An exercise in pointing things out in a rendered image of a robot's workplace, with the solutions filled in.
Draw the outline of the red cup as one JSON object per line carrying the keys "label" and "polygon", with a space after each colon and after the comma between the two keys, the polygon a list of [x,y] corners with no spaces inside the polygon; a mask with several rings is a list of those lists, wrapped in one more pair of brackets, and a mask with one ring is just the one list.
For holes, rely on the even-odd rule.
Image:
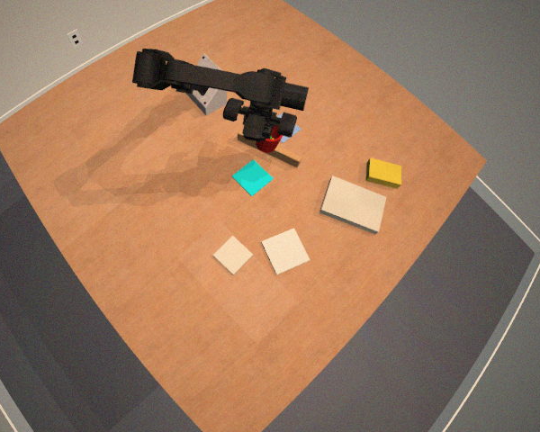
{"label": "red cup", "polygon": [[273,152],[275,150],[275,148],[277,147],[277,145],[280,142],[281,138],[283,137],[282,135],[280,135],[277,132],[278,127],[279,127],[279,124],[278,124],[278,126],[273,127],[271,137],[274,138],[274,139],[265,139],[265,140],[261,140],[261,141],[256,141],[256,147],[260,151],[262,151],[264,153],[270,153],[270,152]]}

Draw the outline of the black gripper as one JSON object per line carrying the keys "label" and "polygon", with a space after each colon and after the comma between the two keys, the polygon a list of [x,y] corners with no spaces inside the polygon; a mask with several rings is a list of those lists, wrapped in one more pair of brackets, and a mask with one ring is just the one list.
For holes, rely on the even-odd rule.
{"label": "black gripper", "polygon": [[269,126],[278,126],[278,133],[285,137],[293,136],[293,128],[295,126],[297,117],[294,114],[283,113],[282,118],[276,117],[277,112],[273,112],[272,108],[257,106],[256,104],[251,104],[248,106],[243,106],[244,101],[239,99],[230,98],[227,101],[227,104],[223,110],[223,118],[229,121],[236,121],[238,114],[244,115],[243,125],[245,126],[246,114],[248,110],[254,111],[254,113],[267,113],[269,117]]}

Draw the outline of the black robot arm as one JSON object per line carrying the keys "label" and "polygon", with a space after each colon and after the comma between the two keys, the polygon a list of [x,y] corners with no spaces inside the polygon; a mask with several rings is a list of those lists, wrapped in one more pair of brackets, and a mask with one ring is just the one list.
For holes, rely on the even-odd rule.
{"label": "black robot arm", "polygon": [[[167,61],[167,63],[166,63]],[[200,67],[174,59],[169,52],[158,49],[137,51],[132,83],[137,87],[164,90],[171,86],[176,92],[193,93],[197,90],[205,95],[210,88],[236,93],[239,98],[251,101],[261,107],[280,110],[288,107],[304,111],[309,88],[285,83],[281,72],[267,68],[235,74],[208,67]],[[261,141],[271,138],[266,112],[254,113],[247,110],[243,135],[246,140]]]}

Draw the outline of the yellow block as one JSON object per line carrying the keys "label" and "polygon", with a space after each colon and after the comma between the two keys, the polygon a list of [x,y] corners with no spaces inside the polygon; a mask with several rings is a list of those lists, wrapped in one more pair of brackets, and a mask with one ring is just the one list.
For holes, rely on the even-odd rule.
{"label": "yellow block", "polygon": [[401,186],[401,166],[369,158],[366,181],[394,188]]}

